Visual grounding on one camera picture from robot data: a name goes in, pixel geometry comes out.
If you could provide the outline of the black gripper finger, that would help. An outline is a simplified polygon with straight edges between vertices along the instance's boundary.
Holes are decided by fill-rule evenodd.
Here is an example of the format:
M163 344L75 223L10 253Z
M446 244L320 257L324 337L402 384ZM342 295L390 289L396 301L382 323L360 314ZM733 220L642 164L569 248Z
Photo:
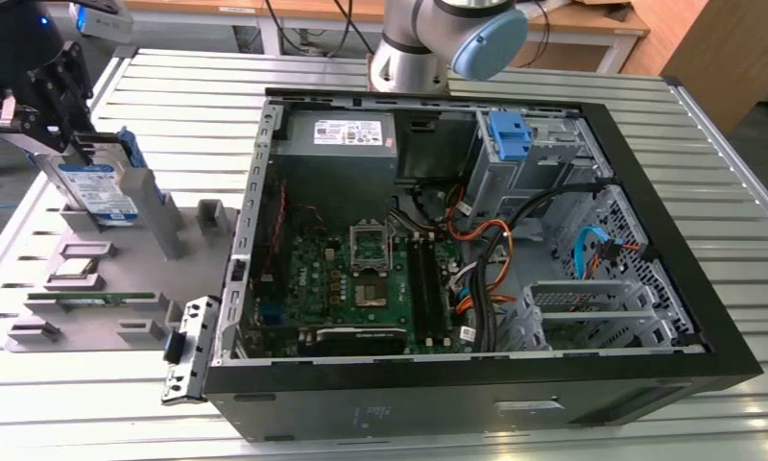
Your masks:
M0 108L0 138L32 154L60 155L64 140L51 133L42 114L8 96Z
M94 98L82 46L67 41L56 58L30 73L38 102L35 109L46 117L47 130L56 135L64 153L76 151L83 161L92 154L79 140L80 134L96 134L88 101Z

